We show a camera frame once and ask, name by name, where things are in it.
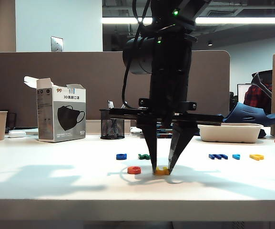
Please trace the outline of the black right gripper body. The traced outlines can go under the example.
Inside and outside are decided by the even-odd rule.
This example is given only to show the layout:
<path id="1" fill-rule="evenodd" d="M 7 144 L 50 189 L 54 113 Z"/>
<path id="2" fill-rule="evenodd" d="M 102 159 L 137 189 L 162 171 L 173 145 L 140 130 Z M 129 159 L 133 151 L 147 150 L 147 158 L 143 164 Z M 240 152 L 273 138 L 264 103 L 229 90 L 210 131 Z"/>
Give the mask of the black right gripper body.
<path id="1" fill-rule="evenodd" d="M 126 108 L 112 108 L 110 116 L 147 124 L 160 121 L 164 125 L 172 122 L 220 125 L 222 116 L 193 114 L 197 104 L 187 101 L 194 41 L 196 38 L 185 28 L 176 25 L 156 32 L 144 31 L 127 41 L 122 52 L 126 72 L 150 74 L 149 97 L 139 99 L 139 108 L 131 108 L 125 100 L 124 83 L 122 102 Z"/>

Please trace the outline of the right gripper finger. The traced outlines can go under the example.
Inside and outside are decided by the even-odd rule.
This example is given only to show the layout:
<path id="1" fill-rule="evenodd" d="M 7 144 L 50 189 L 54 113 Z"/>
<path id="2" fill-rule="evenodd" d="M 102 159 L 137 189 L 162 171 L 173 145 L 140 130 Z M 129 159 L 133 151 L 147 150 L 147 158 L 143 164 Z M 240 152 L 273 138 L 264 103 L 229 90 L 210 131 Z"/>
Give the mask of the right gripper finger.
<path id="1" fill-rule="evenodd" d="M 173 125 L 173 135 L 168 157 L 168 169 L 170 174 L 172 173 L 181 153 L 197 131 L 197 125 Z"/>
<path id="2" fill-rule="evenodd" d="M 157 166 L 157 134 L 156 134 L 156 124 L 142 125 L 142 131 L 144 138 L 146 140 L 150 160 L 152 164 L 152 169 L 156 169 Z"/>

